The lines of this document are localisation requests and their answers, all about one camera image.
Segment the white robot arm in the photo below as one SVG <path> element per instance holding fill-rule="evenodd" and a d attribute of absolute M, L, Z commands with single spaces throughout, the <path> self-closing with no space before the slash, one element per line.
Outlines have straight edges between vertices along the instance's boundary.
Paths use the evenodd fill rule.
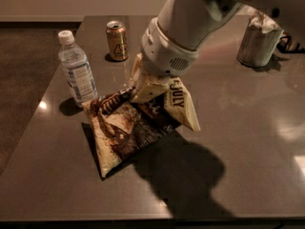
<path fill-rule="evenodd" d="M 305 43 L 305 0 L 167 0 L 142 36 L 132 69 L 132 101 L 145 103 L 163 94 L 170 78 L 189 70 L 208 36 L 245 5 Z"/>

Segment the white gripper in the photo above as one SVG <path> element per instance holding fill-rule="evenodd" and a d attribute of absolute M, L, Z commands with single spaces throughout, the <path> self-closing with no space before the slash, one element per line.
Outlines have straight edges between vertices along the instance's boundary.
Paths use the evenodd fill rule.
<path fill-rule="evenodd" d="M 134 86 L 133 103 L 146 103 L 166 92 L 169 76 L 183 75 L 198 58 L 198 51 L 188 51 L 175 45 L 159 28 L 156 17 L 142 36 L 141 52 L 136 55 L 132 66 L 130 83 Z M 145 69 L 151 74 L 142 71 L 142 59 Z"/>

